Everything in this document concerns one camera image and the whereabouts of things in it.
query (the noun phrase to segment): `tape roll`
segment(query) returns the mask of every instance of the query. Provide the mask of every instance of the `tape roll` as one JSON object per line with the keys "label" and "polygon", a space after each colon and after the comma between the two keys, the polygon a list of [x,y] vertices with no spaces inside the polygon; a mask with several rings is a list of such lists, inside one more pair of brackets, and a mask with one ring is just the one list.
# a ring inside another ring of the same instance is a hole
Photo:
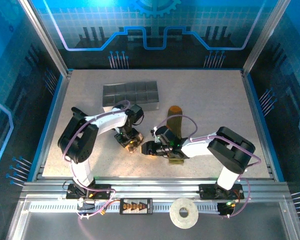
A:
{"label": "tape roll", "polygon": [[[180,209],[186,209],[188,215],[182,217]],[[197,206],[188,198],[179,198],[175,200],[170,207],[170,218],[174,225],[181,229],[189,229],[193,227],[199,217]]]}

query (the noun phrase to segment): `gray tray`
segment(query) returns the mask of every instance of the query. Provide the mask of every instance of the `gray tray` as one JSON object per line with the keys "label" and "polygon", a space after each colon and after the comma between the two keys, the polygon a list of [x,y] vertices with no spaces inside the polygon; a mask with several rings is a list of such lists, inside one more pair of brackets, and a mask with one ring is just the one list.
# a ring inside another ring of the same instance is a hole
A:
{"label": "gray tray", "polygon": [[109,112],[115,104],[129,100],[139,105],[143,111],[159,109],[159,93],[157,81],[137,81],[109,84],[103,86],[102,107]]}

